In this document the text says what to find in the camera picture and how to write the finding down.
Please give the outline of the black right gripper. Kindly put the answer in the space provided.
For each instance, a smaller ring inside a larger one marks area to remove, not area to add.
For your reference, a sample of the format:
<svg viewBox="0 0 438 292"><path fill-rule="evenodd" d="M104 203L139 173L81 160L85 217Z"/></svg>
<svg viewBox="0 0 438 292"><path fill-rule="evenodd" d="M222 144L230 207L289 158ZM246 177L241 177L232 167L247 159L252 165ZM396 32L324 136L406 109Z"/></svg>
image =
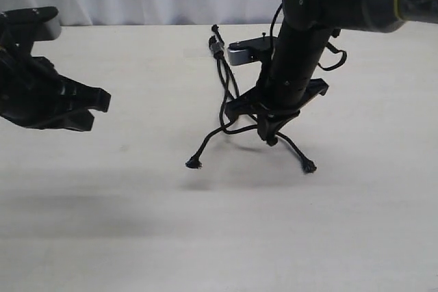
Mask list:
<svg viewBox="0 0 438 292"><path fill-rule="evenodd" d="M225 114L231 120L244 114L257 115L257 133L269 146L278 143L277 134L300 110L316 96L324 96L329 85L323 79L312 77L320 53L311 55L284 55L272 57L268 51L254 52L252 59L261 62L256 85L229 101Z"/></svg>

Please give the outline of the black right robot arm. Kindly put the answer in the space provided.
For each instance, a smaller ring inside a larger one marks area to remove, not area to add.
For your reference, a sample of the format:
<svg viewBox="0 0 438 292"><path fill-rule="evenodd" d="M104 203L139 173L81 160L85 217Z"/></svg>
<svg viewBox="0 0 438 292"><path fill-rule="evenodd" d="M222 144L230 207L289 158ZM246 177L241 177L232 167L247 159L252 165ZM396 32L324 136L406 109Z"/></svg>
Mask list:
<svg viewBox="0 0 438 292"><path fill-rule="evenodd" d="M283 22L275 37L231 43L233 66L261 63L256 85L229 101L228 119L257 118L257 132L273 144L279 130L328 84L313 77L329 40L341 30L388 34L406 22L436 23L437 0L282 0Z"/></svg>

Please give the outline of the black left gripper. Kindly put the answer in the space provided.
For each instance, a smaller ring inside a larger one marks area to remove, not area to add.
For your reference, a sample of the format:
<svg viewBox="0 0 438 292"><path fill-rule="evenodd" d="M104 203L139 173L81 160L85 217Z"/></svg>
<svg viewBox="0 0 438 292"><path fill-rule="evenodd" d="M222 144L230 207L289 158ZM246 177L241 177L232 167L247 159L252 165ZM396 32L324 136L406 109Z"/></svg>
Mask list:
<svg viewBox="0 0 438 292"><path fill-rule="evenodd" d="M18 43L1 26L1 117L28 129L91 131L88 109L107 113L111 94L59 74L44 56L34 57L35 42Z"/></svg>

